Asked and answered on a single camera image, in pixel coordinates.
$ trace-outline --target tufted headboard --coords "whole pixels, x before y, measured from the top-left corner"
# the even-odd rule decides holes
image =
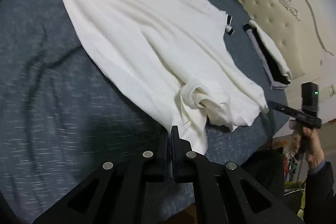
[[[323,44],[308,0],[239,0],[274,40],[292,72],[288,104],[301,105],[300,85],[321,77]]]

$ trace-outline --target sleeve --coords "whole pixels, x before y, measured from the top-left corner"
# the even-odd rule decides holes
[[[303,220],[306,224],[331,224],[336,220],[336,197],[334,197],[334,177],[330,162],[316,174],[308,174],[306,179],[306,204]]]

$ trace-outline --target rivet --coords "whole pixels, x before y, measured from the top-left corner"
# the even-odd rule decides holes
[[[193,159],[193,158],[195,158],[197,156],[197,154],[194,151],[189,151],[189,152],[187,152],[186,156],[188,158]]]
[[[228,163],[226,163],[225,166],[226,166],[227,169],[230,169],[230,170],[234,170],[234,169],[237,168],[237,165],[232,161],[229,161]]]
[[[110,170],[112,167],[113,167],[113,163],[110,162],[110,161],[107,161],[107,162],[105,162],[105,163],[103,164],[103,168],[104,168],[105,170]]]
[[[145,157],[145,158],[150,158],[153,156],[153,152],[152,151],[145,151],[144,153],[142,153],[142,155]]]

